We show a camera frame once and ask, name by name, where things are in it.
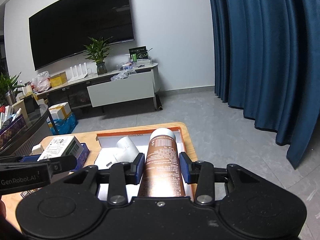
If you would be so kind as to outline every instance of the black tv screen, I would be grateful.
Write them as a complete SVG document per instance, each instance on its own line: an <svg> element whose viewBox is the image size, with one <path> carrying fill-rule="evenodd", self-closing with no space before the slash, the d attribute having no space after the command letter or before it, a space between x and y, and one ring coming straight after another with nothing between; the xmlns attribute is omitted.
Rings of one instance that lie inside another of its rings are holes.
<svg viewBox="0 0 320 240"><path fill-rule="evenodd" d="M129 0L59 0L29 18L35 70L81 53L93 38L133 40Z"/></svg>

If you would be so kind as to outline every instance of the blue plastic bag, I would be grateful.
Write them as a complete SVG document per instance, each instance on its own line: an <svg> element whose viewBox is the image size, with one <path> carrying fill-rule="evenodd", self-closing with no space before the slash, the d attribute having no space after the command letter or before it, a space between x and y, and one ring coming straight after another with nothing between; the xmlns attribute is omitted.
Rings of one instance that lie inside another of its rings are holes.
<svg viewBox="0 0 320 240"><path fill-rule="evenodd" d="M78 121L76 120L74 113L71 113L66 120L54 119L53 121L58 129L59 134L72 133L72 131L78 124ZM50 127L50 130L53 135L57 135L53 127Z"/></svg>

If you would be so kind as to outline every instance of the brown tube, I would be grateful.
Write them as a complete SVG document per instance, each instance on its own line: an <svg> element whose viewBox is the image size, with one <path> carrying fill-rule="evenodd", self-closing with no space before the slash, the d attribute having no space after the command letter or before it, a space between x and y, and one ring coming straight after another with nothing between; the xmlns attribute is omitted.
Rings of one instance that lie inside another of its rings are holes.
<svg viewBox="0 0 320 240"><path fill-rule="evenodd" d="M176 141L168 135L151 139L138 196L185 196Z"/></svg>

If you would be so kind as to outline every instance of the blue gripper pad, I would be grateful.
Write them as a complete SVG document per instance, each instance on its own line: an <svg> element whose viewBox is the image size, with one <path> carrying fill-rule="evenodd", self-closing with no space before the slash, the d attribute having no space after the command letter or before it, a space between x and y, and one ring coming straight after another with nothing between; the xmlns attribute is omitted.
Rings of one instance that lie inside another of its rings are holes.
<svg viewBox="0 0 320 240"><path fill-rule="evenodd" d="M145 163L145 157L144 154L141 156L138 165L137 165L137 172L136 172L136 183L139 184L142 174L143 174L143 167L144 167L144 163Z"/></svg>
<svg viewBox="0 0 320 240"><path fill-rule="evenodd" d="M38 158L40 157L41 154L37 154L37 155L30 155L30 156L24 156L22 158L22 160L20 160L20 163L23 162L36 162L38 160Z"/></svg>
<svg viewBox="0 0 320 240"><path fill-rule="evenodd" d="M179 155L179 162L180 162L181 173L182 173L182 176L184 178L185 183L187 183L187 184L191 183L191 176L189 173L188 164L182 154Z"/></svg>

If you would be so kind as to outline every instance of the tv stand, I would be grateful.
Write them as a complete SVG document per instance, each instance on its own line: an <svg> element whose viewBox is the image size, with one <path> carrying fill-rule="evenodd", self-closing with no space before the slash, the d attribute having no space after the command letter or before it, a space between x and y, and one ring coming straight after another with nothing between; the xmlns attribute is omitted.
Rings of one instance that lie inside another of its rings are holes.
<svg viewBox="0 0 320 240"><path fill-rule="evenodd" d="M66 82L37 96L39 99L47 98L50 106L68 101L71 109L153 98L155 109L161 109L161 103L156 98L160 90L158 64L134 70L136 74L116 81L111 81L111 77L120 73L118 70L103 75L95 73L80 80Z"/></svg>

